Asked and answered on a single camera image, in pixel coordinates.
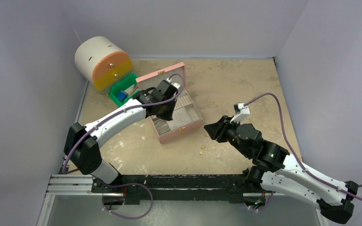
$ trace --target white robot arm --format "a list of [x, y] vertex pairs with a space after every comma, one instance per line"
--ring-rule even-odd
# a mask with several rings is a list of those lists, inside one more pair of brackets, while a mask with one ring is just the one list
[[[247, 182], [304, 201], [320, 209], [326, 218], [346, 223], [354, 205], [351, 203], [353, 197], [344, 192], [356, 195], [358, 185], [352, 181], [335, 180], [298, 162], [285, 148], [264, 140], [262, 133], [252, 124], [241, 125], [240, 122], [250, 114], [245, 105], [236, 103], [235, 116], [223, 116], [217, 123], [205, 125], [204, 128], [212, 140], [229, 142], [246, 158], [252, 159], [254, 166], [248, 170]], [[308, 172], [338, 189], [320, 182]]]
[[73, 124], [67, 134], [64, 148], [67, 158], [82, 174], [91, 174], [111, 184], [119, 176], [119, 172], [102, 159], [99, 148], [121, 130], [149, 116], [172, 120], [175, 98], [182, 92], [180, 89], [182, 86], [171, 83], [169, 78], [163, 80], [157, 88], [141, 90], [126, 104], [99, 120], [85, 126]]

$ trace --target beige table surface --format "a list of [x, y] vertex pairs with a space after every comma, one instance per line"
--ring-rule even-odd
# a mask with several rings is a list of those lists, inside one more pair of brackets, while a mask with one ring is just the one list
[[[217, 122], [222, 115], [234, 115], [236, 102], [247, 102], [265, 92], [274, 93], [282, 105], [287, 137], [300, 156], [272, 59], [134, 60], [134, 72], [142, 76], [178, 62], [186, 65], [186, 89], [202, 114], [204, 124]], [[95, 121], [116, 108], [109, 97], [90, 86], [80, 123]], [[252, 123], [265, 139], [288, 148], [282, 137], [275, 100], [263, 97], [249, 109], [251, 115], [243, 123]], [[205, 133], [202, 126], [160, 144], [149, 119], [144, 119], [111, 138], [101, 148], [101, 154], [122, 174], [239, 174], [252, 166], [251, 161], [231, 145], [212, 141]]]

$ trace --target blue object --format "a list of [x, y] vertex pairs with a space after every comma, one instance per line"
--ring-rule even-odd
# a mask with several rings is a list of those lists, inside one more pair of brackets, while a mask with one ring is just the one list
[[140, 90], [137, 89], [133, 94], [129, 95], [125, 100], [120, 101], [117, 98], [117, 94], [121, 91], [121, 90], [126, 90], [128, 87], [135, 85], [138, 86], [136, 79], [138, 78], [138, 76], [134, 73], [128, 75], [125, 79], [123, 79], [122, 81], [118, 82], [117, 84], [115, 84], [112, 89], [110, 90], [110, 94], [109, 97], [110, 99], [112, 99], [117, 106], [121, 107], [123, 106], [123, 104], [127, 103], [127, 101], [129, 99], [132, 98], [132, 96], [134, 96], [135, 94], [137, 94]]
[[124, 91], [120, 91], [117, 94], [117, 99], [119, 99], [120, 101], [124, 101], [127, 98], [128, 94]]

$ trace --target pink jewelry box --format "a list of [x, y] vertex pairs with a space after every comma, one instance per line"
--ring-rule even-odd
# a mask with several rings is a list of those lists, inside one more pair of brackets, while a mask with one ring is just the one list
[[[185, 64], [178, 63], [142, 77], [138, 77], [136, 79], [138, 88], [147, 89], [150, 87], [156, 87], [162, 80], [167, 79], [174, 73], [177, 73], [186, 79]], [[182, 80], [178, 76], [173, 76], [172, 82], [182, 84]], [[177, 98], [177, 104], [175, 105], [172, 121], [164, 121], [155, 116], [150, 117], [150, 122], [152, 123], [161, 144], [178, 137], [179, 135], [185, 134], [188, 131], [197, 129], [203, 124], [203, 118], [197, 110], [195, 103], [189, 96], [186, 88], [187, 87], [185, 87], [181, 95]]]

